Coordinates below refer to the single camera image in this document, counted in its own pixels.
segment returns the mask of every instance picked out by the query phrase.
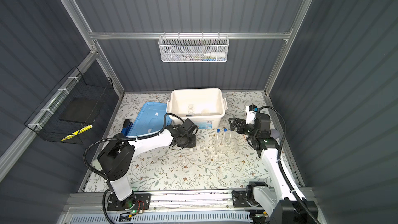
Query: aluminum frame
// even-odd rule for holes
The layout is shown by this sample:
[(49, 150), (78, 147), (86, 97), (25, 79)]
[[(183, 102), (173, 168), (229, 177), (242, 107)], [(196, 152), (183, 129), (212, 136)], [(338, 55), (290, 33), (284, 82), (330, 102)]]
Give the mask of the aluminum frame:
[[(79, 71), (84, 73), (91, 66), (91, 64), (96, 60), (98, 56), (97, 50), (93, 49), (90, 53), (84, 58), (82, 63), (75, 69), (69, 78), (61, 85), (61, 88), (65, 88), (72, 80), (71, 77), (77, 76)], [(44, 105), (43, 108), (48, 108), (55, 99), (61, 94), (61, 90), (57, 90), (55, 94), (48, 100), (48, 102)], [(36, 123), (41, 119), (43, 111), (37, 113), (37, 115), (33, 118), (31, 123)], [(37, 136), (35, 132), (30, 130), (28, 127), (21, 132), (21, 134), (14, 140), (14, 142), (8, 147), (8, 149), (3, 153), (0, 157), (0, 182), (7, 175), (7, 173), (11, 170), (17, 160), (22, 156), (24, 151), (33, 141), (33, 139)]]
[(286, 41), (285, 45), (282, 47), (282, 50), (279, 53), (279, 56), (275, 62), (275, 65), (271, 71), (269, 79), (264, 88), (264, 92), (266, 92), (266, 95), (269, 95), (272, 87), (275, 84), (275, 81), (279, 75), (279, 72), (281, 71), (282, 65), (285, 62), (287, 55), (289, 54), (292, 44), (296, 39), (297, 33), (300, 30), (300, 27), (301, 27), (301, 25), (304, 21), (304, 18), (308, 12), (308, 9), (310, 8), (311, 3), (312, 3), (312, 0), (303, 0), (301, 2), (301, 5), (300, 5), (300, 8), (298, 9), (295, 20), (293, 21), (290, 38)]
[(90, 38), (93, 40), (158, 40), (160, 36), (166, 39), (268, 39), (268, 40), (287, 40), (290, 32), (91, 32)]
[[(274, 107), (269, 95), (266, 95), (264, 93), (263, 97), (264, 97), (264, 101), (266, 102), (267, 106)], [(280, 131), (281, 135), (283, 135), (283, 128), (282, 128), (281, 122), (279, 121), (278, 115), (272, 110), (268, 111), (268, 112), (269, 112), (269, 115), (272, 119), (272, 122), (273, 122), (275, 128)], [(289, 162), (292, 172), (295, 173), (297, 176), (298, 184), (301, 185), (301, 187), (305, 187), (304, 180), (302, 179), (299, 169), (297, 168), (296, 161), (292, 155), (292, 151), (290, 150), (289, 143), (287, 142), (286, 139), (285, 139), (285, 142), (283, 143), (283, 151), (285, 152), (287, 161)]]
[[(204, 190), (183, 190), (183, 191), (136, 191), (135, 193), (150, 193), (153, 204), (148, 211), (159, 212), (182, 212), (182, 211), (216, 211), (216, 210), (237, 210), (249, 211), (260, 210), (261, 207), (234, 208), (232, 203), (231, 191), (234, 189), (204, 189)], [(318, 204), (311, 187), (300, 188), (308, 201)], [(170, 195), (177, 196), (178, 201), (185, 201), (184, 207), (176, 207), (176, 200), (170, 200)], [(69, 195), (66, 205), (58, 219), (57, 224), (68, 224), (73, 215), (76, 214), (102, 214), (102, 195), (103, 192), (93, 193), (72, 193)], [(326, 220), (318, 207), (318, 219), (326, 224)]]
[(91, 28), (88, 25), (86, 19), (84, 18), (83, 13), (80, 10), (79, 6), (77, 5), (76, 1), (75, 0), (60, 0), (60, 1), (67, 10), (69, 16), (72, 18), (73, 22), (75, 23), (77, 29), (82, 35), (87, 46), (90, 49), (96, 48), (101, 54), (101, 56), (97, 58), (99, 65), (101, 66), (103, 72), (105, 73), (105, 76), (112, 78), (113, 88), (115, 89), (118, 96), (123, 97), (124, 94), (123, 86), (120, 83), (116, 73), (112, 69), (111, 64), (106, 58), (104, 52), (102, 51), (101, 46), (91, 39), (90, 37), (90, 33), (92, 32)]

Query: wire basket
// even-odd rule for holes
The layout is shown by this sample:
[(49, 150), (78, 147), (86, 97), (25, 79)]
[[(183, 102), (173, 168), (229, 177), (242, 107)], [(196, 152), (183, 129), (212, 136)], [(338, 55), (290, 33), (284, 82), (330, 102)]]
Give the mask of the wire basket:
[(159, 38), (163, 62), (226, 62), (229, 39)]
[(112, 79), (79, 73), (46, 109), (37, 107), (25, 122), (39, 137), (49, 142), (82, 144), (82, 133), (90, 132), (95, 119), (113, 90)]

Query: cable tie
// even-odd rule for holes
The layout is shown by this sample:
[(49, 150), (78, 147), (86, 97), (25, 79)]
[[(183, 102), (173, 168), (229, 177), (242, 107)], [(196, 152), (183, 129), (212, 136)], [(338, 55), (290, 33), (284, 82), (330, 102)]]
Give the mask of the cable tie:
[(58, 89), (58, 90), (65, 91), (65, 92), (67, 92), (67, 94), (69, 95), (68, 89), (66, 89), (66, 88), (60, 88), (60, 89)]
[(49, 113), (51, 113), (51, 115), (54, 115), (50, 108), (40, 109), (40, 111), (48, 111)]
[(76, 80), (77, 80), (77, 82), (79, 82), (79, 80), (78, 80), (78, 78), (77, 78), (76, 76), (69, 76), (68, 78), (73, 78), (73, 79), (76, 79)]

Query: white bottle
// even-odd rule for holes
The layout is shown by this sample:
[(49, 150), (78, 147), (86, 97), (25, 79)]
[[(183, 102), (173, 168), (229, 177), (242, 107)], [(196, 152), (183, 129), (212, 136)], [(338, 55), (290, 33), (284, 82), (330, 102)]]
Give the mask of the white bottle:
[(225, 52), (210, 52), (204, 54), (207, 57), (225, 58)]

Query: red wire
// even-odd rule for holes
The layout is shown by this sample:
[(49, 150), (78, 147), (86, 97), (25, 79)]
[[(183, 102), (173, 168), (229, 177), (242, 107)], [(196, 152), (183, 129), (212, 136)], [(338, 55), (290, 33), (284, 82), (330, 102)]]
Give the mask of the red wire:
[(143, 202), (143, 201), (138, 201), (138, 202), (142, 202), (142, 207), (143, 207), (142, 212), (144, 212), (144, 210), (145, 210), (145, 204), (144, 204), (144, 202)]

